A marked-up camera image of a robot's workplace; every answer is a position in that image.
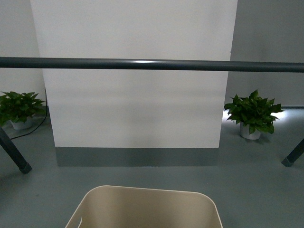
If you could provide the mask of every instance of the gray wall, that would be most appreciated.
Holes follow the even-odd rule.
[[[39,57],[29,0],[0,0],[0,15],[0,56]],[[45,100],[42,70],[0,68],[0,91],[36,92]]]
[[[231,61],[304,62],[303,0],[239,0]],[[229,72],[225,103],[238,94],[304,106],[303,73]]]

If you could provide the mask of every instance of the gray floor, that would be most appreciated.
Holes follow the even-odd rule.
[[[200,167],[58,167],[47,119],[13,140],[33,168],[29,174],[0,148],[0,227],[64,227],[89,190],[117,185],[204,193],[224,228],[303,228],[304,155],[291,168],[281,160],[304,138],[304,109],[284,114],[275,133],[258,141],[241,138],[239,125],[224,120],[215,165]]]

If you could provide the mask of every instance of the gray baseboard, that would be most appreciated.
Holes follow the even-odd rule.
[[[218,148],[56,147],[59,166],[212,166],[218,153]]]

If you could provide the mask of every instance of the gray horizontal bar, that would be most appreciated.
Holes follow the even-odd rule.
[[[63,69],[200,70],[296,73],[304,72],[304,63],[110,58],[0,57],[0,67]]]

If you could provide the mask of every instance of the green leaf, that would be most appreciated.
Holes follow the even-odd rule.
[[[250,94],[250,96],[249,96],[250,99],[255,99],[255,98],[257,98],[257,97],[258,97],[258,92],[257,92],[257,90],[254,91],[254,92],[252,92],[252,93]]]
[[[275,128],[274,128],[273,125],[269,126],[268,132],[271,133],[271,134],[273,134],[275,132]]]
[[[252,126],[252,125],[249,125],[249,134],[252,134],[256,131],[256,127],[255,126]]]
[[[247,121],[247,117],[245,116],[245,114],[241,113],[241,116],[242,116],[243,122],[246,122]]]

